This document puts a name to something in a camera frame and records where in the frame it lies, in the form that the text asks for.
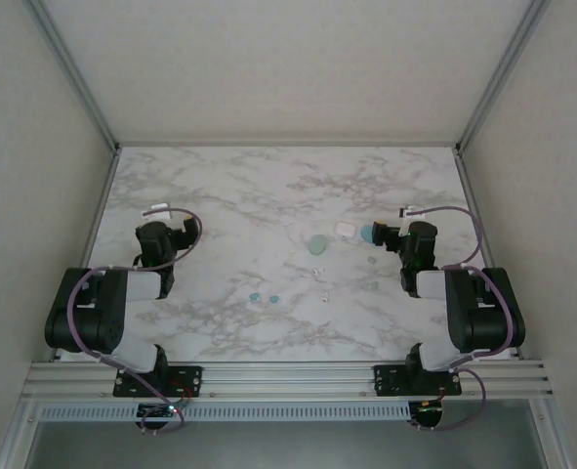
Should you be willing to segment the aluminium table edge rail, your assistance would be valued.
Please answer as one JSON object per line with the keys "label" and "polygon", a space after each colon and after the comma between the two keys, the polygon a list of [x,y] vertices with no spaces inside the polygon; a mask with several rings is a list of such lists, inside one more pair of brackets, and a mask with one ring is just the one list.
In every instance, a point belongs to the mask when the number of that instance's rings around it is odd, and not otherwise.
{"label": "aluminium table edge rail", "polygon": [[99,227],[103,218],[103,213],[107,204],[107,200],[111,191],[111,187],[116,175],[117,167],[119,165],[120,157],[122,153],[122,148],[119,147],[110,160],[108,170],[106,173],[105,180],[103,182],[102,189],[99,194],[98,198],[98,205],[95,210],[95,213],[91,219],[91,224],[89,227],[88,235],[86,238],[86,242],[84,244],[82,254],[80,257],[80,266],[82,268],[87,267],[89,265],[92,252],[95,246],[95,242],[97,239],[97,235],[99,232]]}
{"label": "aluminium table edge rail", "polygon": [[[479,254],[481,261],[485,268],[495,268],[496,262],[492,253],[492,249],[488,242],[488,237],[482,223],[481,214],[478,208],[477,200],[474,194],[474,188],[470,181],[469,173],[466,168],[466,164],[462,156],[453,149],[453,156],[455,161],[455,166],[460,178],[460,182],[463,188],[464,197],[468,205],[468,210],[474,216],[474,230],[476,232],[477,239],[479,240]],[[510,343],[510,347],[513,349],[518,349],[524,342],[526,337],[526,329],[524,320],[522,317],[514,317],[514,337]]]}

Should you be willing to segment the aluminium table rear rail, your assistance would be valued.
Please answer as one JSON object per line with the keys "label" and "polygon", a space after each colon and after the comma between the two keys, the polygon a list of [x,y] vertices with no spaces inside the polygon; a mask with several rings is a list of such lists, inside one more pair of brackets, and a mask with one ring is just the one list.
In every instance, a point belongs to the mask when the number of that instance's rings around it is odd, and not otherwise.
{"label": "aluminium table rear rail", "polygon": [[242,140],[242,141],[122,141],[121,148],[262,148],[262,147],[296,147],[296,148],[454,148],[453,141],[394,141],[394,140]]}

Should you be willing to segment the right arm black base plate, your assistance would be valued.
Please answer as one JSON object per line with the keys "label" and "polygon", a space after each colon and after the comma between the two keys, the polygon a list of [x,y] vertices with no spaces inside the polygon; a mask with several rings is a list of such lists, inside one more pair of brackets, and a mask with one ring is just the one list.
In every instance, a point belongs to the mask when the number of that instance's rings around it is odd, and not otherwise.
{"label": "right arm black base plate", "polygon": [[373,367],[374,390],[378,397],[460,396],[459,381],[447,371],[411,370],[407,365]]}

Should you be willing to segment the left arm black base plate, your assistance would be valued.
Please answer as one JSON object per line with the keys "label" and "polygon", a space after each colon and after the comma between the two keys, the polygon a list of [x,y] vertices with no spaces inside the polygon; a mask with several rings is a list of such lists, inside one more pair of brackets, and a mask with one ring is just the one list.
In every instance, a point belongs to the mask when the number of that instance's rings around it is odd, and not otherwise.
{"label": "left arm black base plate", "polygon": [[[168,399],[196,398],[202,384],[202,366],[168,366],[165,370],[141,373],[150,386]],[[119,372],[115,378],[113,396],[116,398],[152,398],[155,394],[128,373]]]}

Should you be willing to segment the aluminium mounting rail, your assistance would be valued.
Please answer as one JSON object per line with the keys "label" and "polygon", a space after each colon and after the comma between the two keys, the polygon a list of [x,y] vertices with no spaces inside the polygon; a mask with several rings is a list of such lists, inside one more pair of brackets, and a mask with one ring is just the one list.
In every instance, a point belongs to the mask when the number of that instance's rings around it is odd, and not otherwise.
{"label": "aluminium mounting rail", "polygon": [[[374,362],[200,362],[200,402],[375,401]],[[459,400],[480,397],[483,383],[492,400],[541,399],[553,393],[540,361],[484,361],[465,365]],[[27,402],[112,401],[119,372],[101,363],[37,362],[20,398]]]}

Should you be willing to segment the aluminium frame post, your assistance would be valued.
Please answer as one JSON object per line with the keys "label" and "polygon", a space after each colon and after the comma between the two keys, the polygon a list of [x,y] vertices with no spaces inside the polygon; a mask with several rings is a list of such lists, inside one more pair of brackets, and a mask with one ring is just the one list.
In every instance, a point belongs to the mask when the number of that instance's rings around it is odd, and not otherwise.
{"label": "aluminium frame post", "polygon": [[552,0],[529,0],[464,130],[455,144],[462,157],[477,136]]}
{"label": "aluminium frame post", "polygon": [[21,0],[31,14],[33,21],[59,64],[69,86],[84,107],[89,119],[98,130],[106,147],[112,154],[119,151],[119,143],[114,137],[93,93],[83,77],[75,59],[67,47],[45,0]]}

